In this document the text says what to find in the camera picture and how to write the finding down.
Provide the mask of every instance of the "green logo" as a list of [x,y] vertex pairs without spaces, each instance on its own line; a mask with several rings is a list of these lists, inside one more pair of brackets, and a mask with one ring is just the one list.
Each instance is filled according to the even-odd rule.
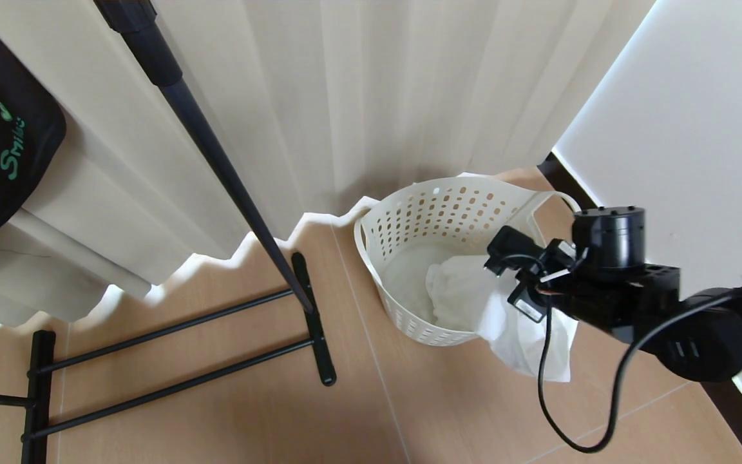
[[6,121],[12,121],[13,117],[11,116],[10,112],[8,111],[8,108],[5,108],[4,104],[0,102],[0,114],[2,115],[2,119]]
[[[1,102],[0,110],[3,120],[8,122],[13,120],[13,117],[8,111],[8,108],[5,108],[5,106]],[[11,132],[13,133],[12,147],[10,149],[3,150],[2,153],[0,153],[0,168],[2,168],[3,171],[10,171],[8,174],[8,179],[10,180],[15,180],[15,178],[19,175],[19,158],[21,158],[21,152],[23,152],[24,150],[24,124],[25,123],[22,118],[15,118],[15,124],[13,126],[13,129],[11,130]]]

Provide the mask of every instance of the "laundry basket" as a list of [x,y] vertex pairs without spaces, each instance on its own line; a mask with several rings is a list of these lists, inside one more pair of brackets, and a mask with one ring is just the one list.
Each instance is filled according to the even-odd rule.
[[434,324],[425,290],[428,267],[451,256],[486,255],[486,246],[506,224],[544,246],[533,214],[552,196],[579,211],[574,199],[558,191],[533,191],[488,177],[416,183],[377,203],[354,224],[354,240],[391,321],[427,345],[476,338],[474,332]]

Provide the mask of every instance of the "robotic arm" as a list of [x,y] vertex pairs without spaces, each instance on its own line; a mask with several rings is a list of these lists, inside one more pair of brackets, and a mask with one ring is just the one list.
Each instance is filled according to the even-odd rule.
[[629,349],[612,392],[609,426],[600,442],[583,447],[569,440],[551,419],[542,395],[542,352],[538,393],[554,430],[580,452],[598,452],[610,441],[622,376],[633,354],[651,353],[678,376],[720,382],[742,371],[742,287],[710,288],[680,300],[680,269],[645,263],[645,212],[642,208],[586,209],[575,213],[574,244],[552,240],[547,247],[504,226],[487,247],[486,268],[500,276],[517,271],[518,286],[509,303],[536,322],[556,307],[603,330]]

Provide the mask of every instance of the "black baseboard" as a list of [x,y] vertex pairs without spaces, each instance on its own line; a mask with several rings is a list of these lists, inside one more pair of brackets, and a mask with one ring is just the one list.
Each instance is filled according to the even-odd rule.
[[[577,200],[581,208],[597,208],[554,153],[550,153],[538,168],[551,187]],[[742,394],[734,382],[701,382],[701,385],[742,445]]]

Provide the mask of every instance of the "basket bottom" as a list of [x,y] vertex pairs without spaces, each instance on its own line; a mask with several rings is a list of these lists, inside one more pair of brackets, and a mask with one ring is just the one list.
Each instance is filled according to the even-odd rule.
[[397,253],[383,272],[388,294],[404,308],[425,322],[436,324],[433,303],[425,289],[425,275],[432,264],[442,264],[452,256],[470,255],[471,250],[448,242],[427,242],[404,247]]

